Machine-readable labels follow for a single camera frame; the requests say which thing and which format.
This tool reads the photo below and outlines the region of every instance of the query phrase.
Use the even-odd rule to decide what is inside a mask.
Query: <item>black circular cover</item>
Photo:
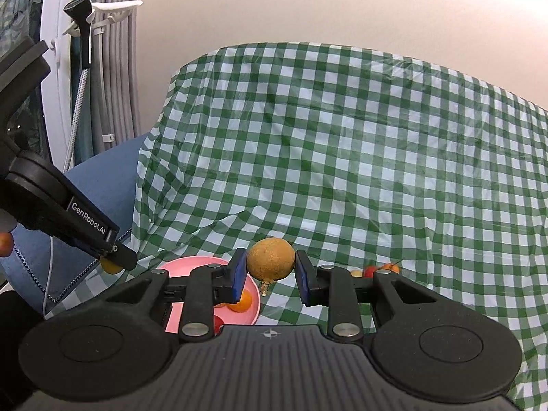
[[[155,377],[170,355],[160,326],[116,305],[47,320],[19,347],[27,377],[45,393],[71,401],[129,393]]]
[[[447,302],[414,304],[409,313],[395,314],[378,330],[372,354],[396,385],[445,403],[505,393],[521,364],[512,332]]]

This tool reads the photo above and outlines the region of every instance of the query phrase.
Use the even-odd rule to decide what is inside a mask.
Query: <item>beige wall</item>
[[[427,60],[548,108],[548,0],[144,0],[137,63],[143,128],[171,75],[258,41],[361,46]]]

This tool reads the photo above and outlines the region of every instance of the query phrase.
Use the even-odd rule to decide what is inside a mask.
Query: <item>logo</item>
[[[263,332],[262,334],[269,340],[279,336],[279,332],[274,331],[274,329],[268,329],[268,331]]]
[[[106,227],[100,223],[98,223],[96,220],[94,220],[91,216],[89,216],[89,213],[83,210],[78,206],[78,203],[72,202],[71,203],[71,209],[85,222],[87,222],[89,225],[91,225],[95,230],[102,233],[104,236],[106,233]]]

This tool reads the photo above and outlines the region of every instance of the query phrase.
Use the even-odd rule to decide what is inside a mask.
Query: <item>pink plate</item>
[[[169,272],[170,277],[185,277],[190,275],[192,269],[199,266],[205,266],[217,262],[222,265],[227,265],[228,261],[221,260],[217,257],[184,257],[177,260],[167,262],[160,266],[162,269],[166,269]],[[216,307],[214,309],[215,315],[221,318],[225,324],[254,324],[259,316],[259,309],[261,307],[261,297],[257,285],[253,281],[253,278],[248,275],[244,289],[247,289],[253,297],[251,307],[245,312],[234,312],[228,307]],[[183,311],[183,303],[173,303],[173,309],[169,316],[167,332],[176,334],[179,329],[179,321],[181,320],[181,312]]]

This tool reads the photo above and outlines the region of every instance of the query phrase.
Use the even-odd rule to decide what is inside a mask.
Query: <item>white hanger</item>
[[[103,28],[109,24],[118,23],[132,13],[133,10],[142,5],[141,0],[133,1],[117,1],[114,3],[91,3],[93,8],[87,21],[91,23],[91,31]],[[100,17],[103,14],[107,14],[104,20],[93,23],[95,18]],[[75,22],[72,22],[68,28],[65,29],[63,35],[72,35],[73,37],[80,37],[80,29]]]

